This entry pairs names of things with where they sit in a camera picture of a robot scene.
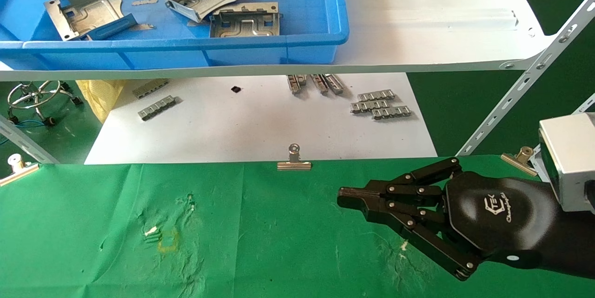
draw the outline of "metal strip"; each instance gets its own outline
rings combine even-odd
[[[467,142],[459,149],[457,156],[470,155],[483,139],[495,128],[496,125],[506,116],[508,111],[516,105],[517,101],[531,88],[531,86],[540,78],[540,76],[549,68],[558,56],[567,48],[570,43],[576,39],[576,36],[589,24],[595,17],[595,11],[592,4],[595,0],[584,0],[582,4],[574,11],[572,16],[558,31],[556,38],[550,46],[534,61],[519,79],[508,90],[506,95],[488,114],[487,118],[480,124],[476,131],[471,135]]]

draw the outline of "small metal clip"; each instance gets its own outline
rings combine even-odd
[[[382,109],[383,107],[390,107],[385,100],[360,101],[351,103],[351,113],[369,112],[372,109]]]
[[[289,90],[291,90],[292,94],[299,94],[299,91],[302,88],[300,87],[300,83],[297,78],[297,75],[288,75],[287,83],[289,84]]]
[[[277,163],[277,171],[310,171],[311,169],[311,162],[302,162],[299,160],[299,144],[296,143],[289,145],[289,162]]]
[[[324,74],[324,79],[327,81],[329,88],[335,95],[340,95],[343,93],[344,86],[333,73]]]
[[[372,119],[374,120],[408,117],[410,115],[411,110],[407,106],[383,107],[372,110]]]
[[[511,156],[508,154],[502,154],[500,158],[504,160],[504,162],[522,170],[525,173],[528,173],[531,176],[537,176],[537,171],[531,169],[527,162],[529,162],[529,158],[533,156],[533,148],[531,147],[522,147],[521,151],[516,156]]]
[[[324,79],[323,75],[315,73],[310,75],[310,77],[321,94],[326,95],[329,92],[329,85],[327,84],[327,81]]]
[[[371,101],[371,100],[379,100],[379,99],[395,99],[395,93],[393,90],[381,90],[381,91],[373,91],[371,93],[359,94],[357,95],[357,99],[359,101]]]

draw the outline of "white shelf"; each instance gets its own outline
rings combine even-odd
[[[404,73],[340,79],[345,93],[327,97],[310,79],[297,96],[285,76],[177,79],[140,100],[131,91],[143,82],[131,80],[85,164],[281,161],[289,158],[291,143],[300,145],[303,160],[436,156]],[[369,113],[349,113],[357,94],[388,88],[397,95],[393,105],[408,105],[411,117],[374,121]],[[140,120],[138,111],[167,95],[183,101]]]
[[[115,79],[292,73],[501,69],[546,48],[527,0],[346,0],[350,37],[333,65],[227,66],[155,71],[0,72],[12,79]],[[532,61],[517,62],[526,69]]]

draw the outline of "black small object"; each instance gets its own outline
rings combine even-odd
[[[66,82],[60,82],[60,89],[70,92],[71,88]]]
[[[45,118],[44,120],[41,120],[41,121],[46,126],[55,126],[56,125],[56,120],[52,117]]]
[[[79,106],[79,105],[82,105],[82,104],[83,104],[83,101],[82,101],[80,98],[78,98],[78,97],[74,97],[73,99],[70,99],[70,100],[71,100],[71,101],[74,103],[74,105],[76,105],[76,106]]]
[[[431,185],[445,179],[444,190]],[[389,226],[461,281],[484,261],[595,279],[595,215],[564,212],[549,183],[487,178],[449,158],[341,188],[337,203]]]

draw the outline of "caster wheel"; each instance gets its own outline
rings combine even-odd
[[[68,92],[70,92],[70,86],[69,86],[69,85],[68,85],[68,83],[66,83],[66,82],[62,82],[62,83],[60,84],[60,89],[62,89],[62,90],[64,90],[64,91],[68,91]]]
[[[56,125],[56,120],[52,117],[49,118],[45,118],[45,120],[42,120],[43,124],[46,126],[54,126]]]
[[[74,97],[73,99],[70,99],[70,100],[71,100],[71,101],[74,103],[74,105],[76,105],[76,106],[79,106],[79,105],[82,105],[82,104],[83,104],[83,100],[82,100],[82,99],[80,99],[80,98],[78,98],[78,97]]]

